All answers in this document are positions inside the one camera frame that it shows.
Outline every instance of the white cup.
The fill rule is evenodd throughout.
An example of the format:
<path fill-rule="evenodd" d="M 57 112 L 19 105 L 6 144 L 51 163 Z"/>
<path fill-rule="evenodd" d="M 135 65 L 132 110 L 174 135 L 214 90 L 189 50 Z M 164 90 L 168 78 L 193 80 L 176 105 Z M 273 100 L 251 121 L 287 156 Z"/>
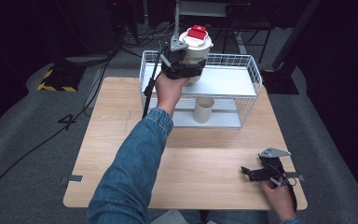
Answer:
<path fill-rule="evenodd" d="M 193 114 L 194 120 L 198 123 L 207 122 L 211 117 L 213 105 L 214 99 L 212 97 L 197 97 Z"/>

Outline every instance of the wooden table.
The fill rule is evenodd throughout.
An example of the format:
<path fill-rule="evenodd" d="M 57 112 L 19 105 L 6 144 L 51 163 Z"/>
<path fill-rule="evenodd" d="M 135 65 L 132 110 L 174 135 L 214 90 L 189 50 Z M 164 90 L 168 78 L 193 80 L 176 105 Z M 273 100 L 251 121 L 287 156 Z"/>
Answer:
<path fill-rule="evenodd" d="M 63 203 L 88 207 L 104 171 L 143 108 L 139 79 L 107 77 L 103 81 L 89 127 L 77 157 Z M 240 167 L 260 169 L 258 153 L 267 147 L 287 150 L 281 130 L 263 89 L 241 129 L 174 128 L 168 138 L 150 208 L 270 209 L 258 183 Z M 281 158 L 286 172 L 294 172 L 290 157 Z M 299 181 L 294 187 L 298 209 L 307 207 Z"/>

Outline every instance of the person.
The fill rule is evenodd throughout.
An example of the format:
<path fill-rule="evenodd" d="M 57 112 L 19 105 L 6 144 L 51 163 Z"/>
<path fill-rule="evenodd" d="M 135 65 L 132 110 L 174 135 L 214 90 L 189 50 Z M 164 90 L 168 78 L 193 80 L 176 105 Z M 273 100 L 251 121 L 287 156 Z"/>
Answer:
<path fill-rule="evenodd" d="M 89 203 L 88 223 L 149 223 L 147 207 L 152 188 L 173 127 L 173 111 L 187 81 L 188 78 L 173 80 L 163 73 L 158 76 L 157 106 L 131 130 L 118 149 L 113 163 L 103 174 Z M 268 182 L 261 182 L 260 186 L 281 221 L 302 223 L 293 209 L 287 187 L 272 189 Z M 248 211 L 245 214 L 260 213 Z M 268 222 L 266 214 L 262 219 Z"/>

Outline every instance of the person's right hand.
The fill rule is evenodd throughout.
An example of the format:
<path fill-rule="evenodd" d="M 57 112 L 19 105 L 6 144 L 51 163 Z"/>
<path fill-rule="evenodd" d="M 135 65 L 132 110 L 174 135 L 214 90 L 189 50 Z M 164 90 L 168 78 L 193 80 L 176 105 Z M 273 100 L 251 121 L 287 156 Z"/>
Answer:
<path fill-rule="evenodd" d="M 262 181 L 260 182 L 260 187 L 264 191 L 269 205 L 277 213 L 281 221 L 296 216 L 292 197 L 287 186 L 274 188 L 271 181 Z"/>

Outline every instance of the blue denim jacket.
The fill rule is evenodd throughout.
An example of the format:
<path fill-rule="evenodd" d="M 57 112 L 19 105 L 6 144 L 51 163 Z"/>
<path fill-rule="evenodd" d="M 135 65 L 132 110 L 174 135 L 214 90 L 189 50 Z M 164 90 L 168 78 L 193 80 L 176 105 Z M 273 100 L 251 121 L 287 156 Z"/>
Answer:
<path fill-rule="evenodd" d="M 147 207 L 172 127 L 171 117 L 157 107 L 138 122 L 95 190 L 88 223 L 148 223 Z"/>

